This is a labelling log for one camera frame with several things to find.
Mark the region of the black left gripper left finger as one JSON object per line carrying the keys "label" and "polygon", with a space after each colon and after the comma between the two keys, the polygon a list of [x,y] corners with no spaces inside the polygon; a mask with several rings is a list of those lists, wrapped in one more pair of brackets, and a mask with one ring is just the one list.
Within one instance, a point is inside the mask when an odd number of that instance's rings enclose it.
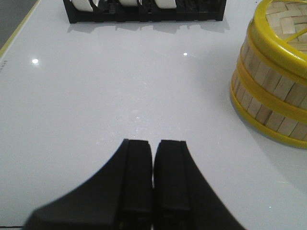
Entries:
{"label": "black left gripper left finger", "polygon": [[152,154],[147,141],[125,139],[85,183],[36,209],[25,230],[149,230]]}

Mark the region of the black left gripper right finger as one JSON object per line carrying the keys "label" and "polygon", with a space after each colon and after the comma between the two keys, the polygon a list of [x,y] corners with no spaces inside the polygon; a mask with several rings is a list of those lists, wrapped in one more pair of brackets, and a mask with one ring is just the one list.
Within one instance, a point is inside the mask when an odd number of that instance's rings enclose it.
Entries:
{"label": "black left gripper right finger", "polygon": [[155,230],[242,230],[195,164],[186,142],[162,140],[154,160]]}

